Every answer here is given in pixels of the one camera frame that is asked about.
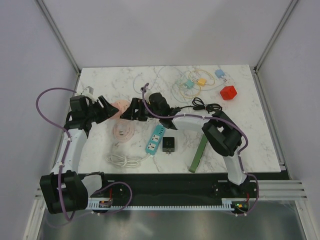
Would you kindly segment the pink round power strip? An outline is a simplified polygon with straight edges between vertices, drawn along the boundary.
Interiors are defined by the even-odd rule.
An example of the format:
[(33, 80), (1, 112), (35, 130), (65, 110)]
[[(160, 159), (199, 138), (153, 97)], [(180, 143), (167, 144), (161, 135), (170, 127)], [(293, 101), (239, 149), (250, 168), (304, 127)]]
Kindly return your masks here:
[(118, 112), (110, 118), (111, 120), (113, 120), (120, 118), (120, 116), (129, 108), (130, 102), (124, 99), (120, 99), (111, 103), (111, 105), (118, 109)]

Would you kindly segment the teal power strip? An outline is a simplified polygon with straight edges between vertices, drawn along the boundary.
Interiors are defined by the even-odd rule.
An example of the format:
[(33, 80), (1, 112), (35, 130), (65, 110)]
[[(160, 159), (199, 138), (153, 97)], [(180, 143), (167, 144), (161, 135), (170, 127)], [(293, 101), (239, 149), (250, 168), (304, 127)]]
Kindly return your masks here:
[(154, 156), (158, 150), (161, 140), (165, 134), (165, 128), (162, 125), (156, 125), (151, 137), (146, 145), (145, 152)]

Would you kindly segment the black cube power socket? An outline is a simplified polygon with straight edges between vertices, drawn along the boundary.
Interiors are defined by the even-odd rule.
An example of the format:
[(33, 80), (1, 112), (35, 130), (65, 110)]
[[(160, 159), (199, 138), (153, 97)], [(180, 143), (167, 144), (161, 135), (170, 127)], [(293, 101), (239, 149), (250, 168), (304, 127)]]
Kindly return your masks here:
[(162, 138), (162, 151), (166, 154), (175, 152), (175, 138), (172, 136), (164, 136)]

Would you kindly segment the teal charger plug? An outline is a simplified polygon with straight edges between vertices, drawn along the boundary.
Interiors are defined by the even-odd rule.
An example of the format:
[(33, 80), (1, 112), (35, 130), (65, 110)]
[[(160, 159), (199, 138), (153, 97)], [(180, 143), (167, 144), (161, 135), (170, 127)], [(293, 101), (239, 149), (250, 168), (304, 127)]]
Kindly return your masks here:
[(184, 82), (182, 85), (183, 85), (183, 87), (184, 87), (185, 89), (191, 90), (191, 89), (194, 87), (195, 83), (194, 83), (192, 80), (188, 79), (188, 80), (187, 80), (186, 82)]

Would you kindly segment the green power strip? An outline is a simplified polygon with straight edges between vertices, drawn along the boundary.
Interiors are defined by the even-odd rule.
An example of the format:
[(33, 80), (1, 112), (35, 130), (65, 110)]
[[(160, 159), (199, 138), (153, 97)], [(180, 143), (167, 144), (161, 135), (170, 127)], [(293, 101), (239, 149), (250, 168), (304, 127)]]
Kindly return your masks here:
[(202, 136), (200, 142), (199, 142), (199, 145), (198, 145), (198, 148), (195, 152), (195, 155), (194, 155), (194, 158), (192, 160), (192, 163), (189, 167), (189, 172), (191, 173), (195, 173), (200, 162), (201, 162), (201, 158), (203, 156), (203, 153), (205, 151), (205, 148), (206, 148), (206, 145), (207, 145), (207, 142), (208, 142), (208, 139), (205, 135)]

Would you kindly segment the yellow charger plug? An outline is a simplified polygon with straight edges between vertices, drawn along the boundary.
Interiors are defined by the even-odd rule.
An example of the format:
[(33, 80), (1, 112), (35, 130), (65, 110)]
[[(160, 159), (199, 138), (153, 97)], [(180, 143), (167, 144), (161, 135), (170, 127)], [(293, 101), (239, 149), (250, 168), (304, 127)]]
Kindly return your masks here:
[(199, 78), (196, 83), (197, 83), (197, 85), (203, 87), (206, 85), (206, 82), (207, 82), (207, 80), (205, 78)]

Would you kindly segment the blue charger plug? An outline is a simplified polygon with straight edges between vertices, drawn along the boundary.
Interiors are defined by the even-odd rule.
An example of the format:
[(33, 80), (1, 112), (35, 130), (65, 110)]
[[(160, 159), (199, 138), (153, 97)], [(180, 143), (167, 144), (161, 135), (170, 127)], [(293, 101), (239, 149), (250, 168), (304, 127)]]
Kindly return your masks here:
[(219, 79), (223, 79), (225, 78), (226, 74), (222, 69), (217, 69), (215, 71), (215, 75), (219, 78)]

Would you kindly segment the red cube power socket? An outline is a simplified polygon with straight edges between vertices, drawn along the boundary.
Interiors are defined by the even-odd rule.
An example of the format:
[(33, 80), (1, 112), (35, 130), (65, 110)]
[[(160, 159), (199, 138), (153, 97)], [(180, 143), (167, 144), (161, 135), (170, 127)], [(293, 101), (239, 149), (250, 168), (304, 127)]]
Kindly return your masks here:
[(233, 85), (225, 86), (220, 92), (223, 100), (232, 100), (238, 93)]

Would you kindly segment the white adapter plug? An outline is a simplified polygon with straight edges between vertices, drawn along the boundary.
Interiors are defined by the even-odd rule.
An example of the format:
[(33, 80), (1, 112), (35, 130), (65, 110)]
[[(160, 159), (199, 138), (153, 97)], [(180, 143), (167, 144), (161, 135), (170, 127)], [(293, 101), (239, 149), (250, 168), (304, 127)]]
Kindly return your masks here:
[(234, 86), (235, 85), (235, 80), (233, 78), (224, 78), (224, 85), (225, 86)]

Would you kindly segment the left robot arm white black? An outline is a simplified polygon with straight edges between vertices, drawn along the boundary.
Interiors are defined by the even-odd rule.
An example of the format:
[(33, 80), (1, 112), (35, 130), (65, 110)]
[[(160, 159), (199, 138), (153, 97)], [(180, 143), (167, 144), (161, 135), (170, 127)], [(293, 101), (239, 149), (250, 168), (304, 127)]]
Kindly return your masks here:
[(102, 95), (96, 100), (77, 95), (71, 97), (69, 103), (70, 112), (62, 128), (62, 150), (50, 174), (43, 175), (39, 183), (50, 214), (87, 207), (90, 193), (83, 182), (84, 177), (78, 175), (83, 147), (93, 123), (100, 124), (119, 112)]

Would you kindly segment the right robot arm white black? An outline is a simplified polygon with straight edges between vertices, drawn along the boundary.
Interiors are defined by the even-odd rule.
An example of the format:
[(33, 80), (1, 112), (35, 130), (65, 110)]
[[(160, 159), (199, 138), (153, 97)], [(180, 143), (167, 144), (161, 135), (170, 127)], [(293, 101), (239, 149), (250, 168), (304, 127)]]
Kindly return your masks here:
[(247, 172), (241, 159), (241, 152), (248, 146), (245, 133), (222, 111), (212, 115), (198, 115), (182, 112), (179, 107), (170, 107), (161, 93), (133, 98), (121, 119), (145, 122), (158, 119), (166, 129), (190, 130), (202, 133), (214, 151), (223, 157), (229, 184), (229, 191), (235, 197), (247, 191)]

